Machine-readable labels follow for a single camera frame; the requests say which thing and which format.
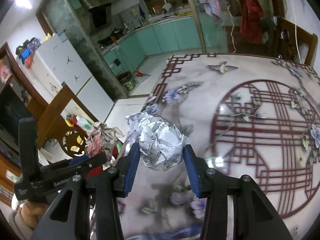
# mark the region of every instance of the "chair backrest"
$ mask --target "chair backrest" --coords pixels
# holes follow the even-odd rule
[[[288,38],[281,38],[282,30],[287,31]],[[316,34],[310,34],[306,30],[297,26],[297,41],[298,46],[301,44],[308,45],[308,53],[303,64],[310,65],[314,52],[316,50],[318,36]],[[295,39],[295,25],[282,17],[278,17],[278,26],[276,30],[276,45],[275,45],[275,56],[279,54],[283,59],[294,60],[297,53],[296,48],[296,39]]]
[[[66,154],[71,157],[79,157],[84,154],[85,141],[88,136],[81,128],[69,127],[60,114],[69,101],[73,99],[89,114],[89,117],[94,122],[97,119],[79,101],[66,84],[62,86],[62,89],[57,93],[38,120],[38,148],[42,147],[46,138],[55,138]]]

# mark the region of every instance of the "metal screw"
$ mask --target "metal screw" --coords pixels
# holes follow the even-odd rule
[[[79,180],[81,180],[81,175],[80,175],[80,174],[74,175],[74,176],[72,177],[72,180],[73,180],[73,181],[79,181]]]
[[[108,172],[109,173],[116,173],[117,172],[117,168],[112,166],[112,167],[108,168]]]
[[[208,169],[207,169],[207,173],[208,173],[209,175],[213,175],[213,174],[216,173],[216,170],[215,170],[214,168],[208,168]]]
[[[244,181],[250,181],[250,180],[251,180],[251,178],[250,178],[249,175],[243,175],[241,178],[242,178]]]

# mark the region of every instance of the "trash can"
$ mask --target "trash can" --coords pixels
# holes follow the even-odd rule
[[[120,84],[124,86],[128,91],[131,91],[136,87],[136,81],[130,71],[123,72],[117,76]]]

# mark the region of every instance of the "white refrigerator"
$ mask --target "white refrigerator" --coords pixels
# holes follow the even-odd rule
[[[65,82],[100,122],[105,121],[114,103],[92,76],[64,32],[41,44],[35,52],[31,69],[53,97]]]

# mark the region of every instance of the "floral tablecloth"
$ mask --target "floral tablecloth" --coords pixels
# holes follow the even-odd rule
[[[319,84],[311,67],[274,58],[175,56],[143,110],[175,124],[209,166],[253,177],[301,239],[320,212]],[[196,239],[201,232],[205,200],[190,190],[183,163],[159,172],[140,162],[121,203],[126,239]]]

